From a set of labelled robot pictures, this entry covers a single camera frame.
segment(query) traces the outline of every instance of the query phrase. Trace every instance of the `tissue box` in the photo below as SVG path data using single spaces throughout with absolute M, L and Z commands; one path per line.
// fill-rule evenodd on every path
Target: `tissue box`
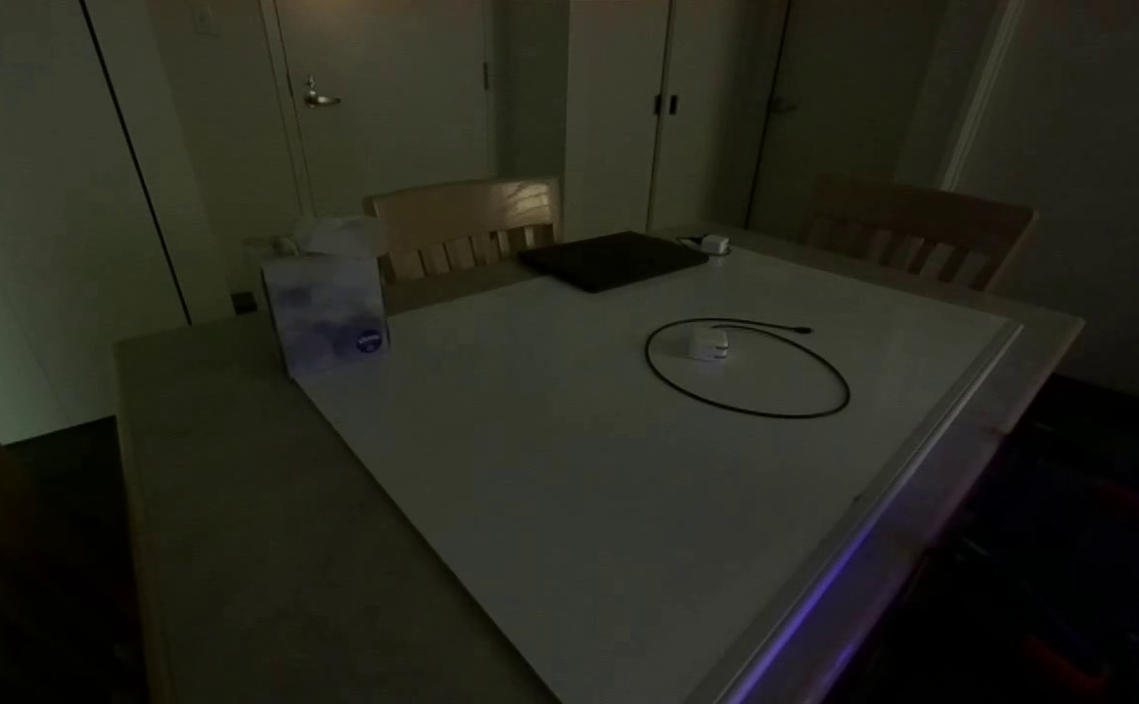
M 321 374 L 387 346 L 377 260 L 269 260 L 267 305 L 291 374 Z

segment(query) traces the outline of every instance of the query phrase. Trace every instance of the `chair backrest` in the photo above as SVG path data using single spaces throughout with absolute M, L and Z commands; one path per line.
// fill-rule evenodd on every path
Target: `chair backrest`
M 560 179 L 457 179 L 367 201 L 394 280 L 475 271 L 560 237 Z
M 94 572 L 88 541 L 0 449 L 0 695 L 137 691 L 137 651 L 135 582 Z
M 989 290 L 1035 218 L 1035 209 L 830 177 L 817 185 L 803 241 Z

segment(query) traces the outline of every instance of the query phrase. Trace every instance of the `floor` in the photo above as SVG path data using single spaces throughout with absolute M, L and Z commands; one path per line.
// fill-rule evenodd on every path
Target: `floor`
M 13 452 L 135 572 L 109 420 Z M 1052 381 L 830 702 L 1139 702 L 1139 404 Z

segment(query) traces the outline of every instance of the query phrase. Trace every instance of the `white table top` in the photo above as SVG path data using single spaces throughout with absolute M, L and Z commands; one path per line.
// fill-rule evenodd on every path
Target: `white table top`
M 812 325 L 854 404 L 778 421 L 672 394 L 641 339 L 704 314 Z M 1017 330 L 736 250 L 610 292 L 537 278 L 409 314 L 383 355 L 302 386 L 560 702 L 691 702 L 740 681 L 740 636 L 796 613 Z M 791 408 L 825 381 L 756 346 L 696 370 Z
M 815 582 L 803 604 L 764 605 L 740 636 L 743 651 L 722 657 L 748 662 L 753 702 L 815 702 L 1078 339 L 1081 321 L 907 280 L 769 235 L 740 235 L 740 241 L 1023 321 L 1012 352 L 916 460 L 903 490 L 872 514 L 871 533 L 833 557 L 833 579 Z M 513 280 L 528 280 L 528 273 L 495 267 L 392 286 L 394 333 L 413 316 L 409 310 Z M 363 460 L 281 374 L 267 316 L 124 339 L 119 370 L 156 702 L 495 704 L 551 695 Z

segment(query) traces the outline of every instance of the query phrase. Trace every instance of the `wooden chair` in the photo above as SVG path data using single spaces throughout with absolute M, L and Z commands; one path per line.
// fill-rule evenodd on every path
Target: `wooden chair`
M 105 575 L 0 449 L 0 702 L 141 702 L 135 579 Z
M 475 271 L 560 237 L 556 179 L 457 179 L 367 201 L 392 280 Z
M 803 241 L 916 278 L 989 290 L 1035 228 L 1035 209 L 872 179 L 824 179 Z

